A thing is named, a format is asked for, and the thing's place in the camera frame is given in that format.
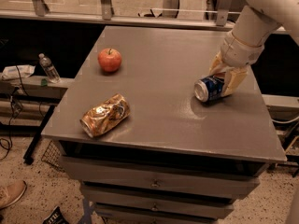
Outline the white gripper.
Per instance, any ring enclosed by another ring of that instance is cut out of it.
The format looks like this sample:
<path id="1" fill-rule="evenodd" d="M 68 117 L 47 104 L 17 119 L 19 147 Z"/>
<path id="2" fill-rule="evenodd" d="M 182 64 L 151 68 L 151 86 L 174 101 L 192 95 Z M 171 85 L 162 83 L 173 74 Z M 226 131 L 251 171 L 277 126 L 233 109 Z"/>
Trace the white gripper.
<path id="1" fill-rule="evenodd" d="M 220 51 L 215 55 L 209 67 L 211 76 L 225 72 L 224 85 L 221 91 L 222 97 L 235 92 L 248 74 L 246 65 L 256 63 L 263 49 L 264 45 L 253 47 L 242 43 L 234 37 L 232 32 L 226 34 Z"/>

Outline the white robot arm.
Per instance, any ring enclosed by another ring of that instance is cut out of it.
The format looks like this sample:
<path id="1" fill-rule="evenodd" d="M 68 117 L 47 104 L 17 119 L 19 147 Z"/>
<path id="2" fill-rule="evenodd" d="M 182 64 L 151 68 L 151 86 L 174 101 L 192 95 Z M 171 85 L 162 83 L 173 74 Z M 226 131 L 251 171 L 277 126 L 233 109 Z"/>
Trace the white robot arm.
<path id="1" fill-rule="evenodd" d="M 249 67 L 263 52 L 267 38 L 282 27 L 299 45 L 299 0 L 246 0 L 234 28 L 228 32 L 209 73 L 223 72 L 223 97 L 235 92 Z"/>

